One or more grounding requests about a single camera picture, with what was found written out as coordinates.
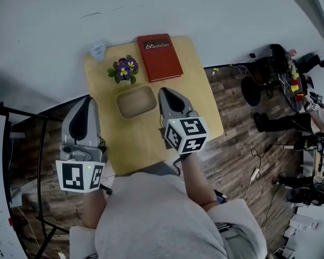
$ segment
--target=black pants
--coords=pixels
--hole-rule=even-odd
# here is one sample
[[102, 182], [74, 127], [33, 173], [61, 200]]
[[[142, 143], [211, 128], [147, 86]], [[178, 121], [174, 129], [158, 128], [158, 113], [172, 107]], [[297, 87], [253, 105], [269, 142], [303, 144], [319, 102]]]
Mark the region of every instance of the black pants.
[[311, 115], [309, 113], [300, 113], [264, 122], [266, 132], [279, 132], [293, 128], [298, 131], [312, 132]]
[[279, 178], [278, 182], [282, 185], [292, 188], [300, 188], [304, 186], [313, 185], [313, 177], [307, 176], [305, 178]]

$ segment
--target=sleeve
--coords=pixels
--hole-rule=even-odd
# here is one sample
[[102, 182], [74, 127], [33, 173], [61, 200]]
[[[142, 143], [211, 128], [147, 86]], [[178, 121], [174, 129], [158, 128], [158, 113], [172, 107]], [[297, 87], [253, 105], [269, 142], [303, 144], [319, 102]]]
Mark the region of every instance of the sleeve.
[[74, 226], [70, 229], [70, 259], [97, 258], [95, 229]]
[[217, 205], [207, 213], [221, 234], [229, 259], [265, 259], [265, 238], [244, 200]]

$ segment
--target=green leaf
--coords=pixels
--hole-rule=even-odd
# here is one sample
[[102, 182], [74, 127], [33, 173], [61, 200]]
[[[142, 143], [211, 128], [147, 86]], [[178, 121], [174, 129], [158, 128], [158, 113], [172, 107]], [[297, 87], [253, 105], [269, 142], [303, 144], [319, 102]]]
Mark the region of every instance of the green leaf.
[[131, 76], [131, 84], [135, 84], [136, 83], [136, 77], [135, 76]]
[[138, 71], [139, 71], [139, 68], [133, 69], [131, 74], [136, 75], [136, 74], [138, 74]]
[[117, 84], [120, 82], [120, 79], [119, 79], [118, 76], [115, 76], [115, 77], [114, 77], [114, 80], [115, 80], [115, 82], [116, 82]]

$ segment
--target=yellow object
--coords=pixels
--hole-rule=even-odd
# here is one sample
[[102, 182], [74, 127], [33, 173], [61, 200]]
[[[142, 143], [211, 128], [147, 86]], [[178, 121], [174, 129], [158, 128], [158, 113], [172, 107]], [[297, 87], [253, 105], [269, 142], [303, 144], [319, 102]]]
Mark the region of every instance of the yellow object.
[[[120, 116], [116, 96], [136, 86], [149, 85], [158, 99], [161, 87], [178, 91], [190, 100], [194, 110], [204, 117], [210, 129], [210, 140], [223, 134], [220, 119], [210, 84], [197, 51], [188, 37], [172, 38], [184, 74], [181, 77], [149, 83], [137, 43], [128, 43], [107, 48], [105, 61], [96, 62], [90, 54], [84, 57], [85, 75], [90, 96], [98, 105], [101, 136], [108, 147], [108, 157], [115, 174], [123, 175], [154, 163], [178, 157], [174, 149], [166, 149], [161, 137], [158, 108], [142, 116], [126, 120]], [[139, 64], [135, 85], [116, 84], [108, 77], [107, 69], [113, 62], [130, 54]]]
[[295, 92], [296, 90], [299, 89], [299, 86], [298, 85], [292, 85], [292, 91]]

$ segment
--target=white box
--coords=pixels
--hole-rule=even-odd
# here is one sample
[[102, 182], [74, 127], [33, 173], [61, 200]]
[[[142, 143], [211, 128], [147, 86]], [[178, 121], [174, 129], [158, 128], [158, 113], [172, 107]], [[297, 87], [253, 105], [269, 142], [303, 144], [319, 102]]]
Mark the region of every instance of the white box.
[[56, 161], [61, 190], [87, 193], [99, 188], [105, 163], [95, 161]]
[[164, 138], [178, 154], [192, 153], [203, 149], [209, 129], [204, 117], [169, 119]]

